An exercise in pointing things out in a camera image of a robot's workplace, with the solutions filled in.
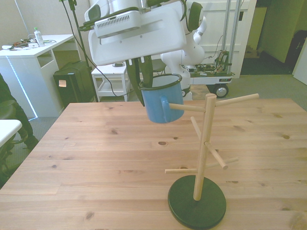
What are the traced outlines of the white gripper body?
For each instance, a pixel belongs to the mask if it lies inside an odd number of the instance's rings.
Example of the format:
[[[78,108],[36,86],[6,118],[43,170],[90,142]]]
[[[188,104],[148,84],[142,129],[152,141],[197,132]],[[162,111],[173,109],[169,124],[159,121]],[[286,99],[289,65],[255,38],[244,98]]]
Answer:
[[[180,50],[186,43],[181,16],[181,4],[167,4],[141,14],[138,29],[106,38],[91,30],[88,39],[93,62],[101,66]]]

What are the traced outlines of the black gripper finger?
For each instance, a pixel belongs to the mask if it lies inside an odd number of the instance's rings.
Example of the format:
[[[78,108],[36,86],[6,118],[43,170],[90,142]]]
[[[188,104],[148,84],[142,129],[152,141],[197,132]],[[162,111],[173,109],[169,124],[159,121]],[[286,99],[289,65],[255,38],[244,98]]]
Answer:
[[[143,76],[143,87],[152,87],[153,85],[153,64],[151,56],[139,58],[139,67]]]
[[[127,65],[128,77],[129,77],[129,80],[132,84],[132,87],[133,87],[139,101],[144,106],[142,92],[139,89],[139,84],[141,82],[139,60],[137,58],[128,59],[128,60],[126,60],[126,65]]]

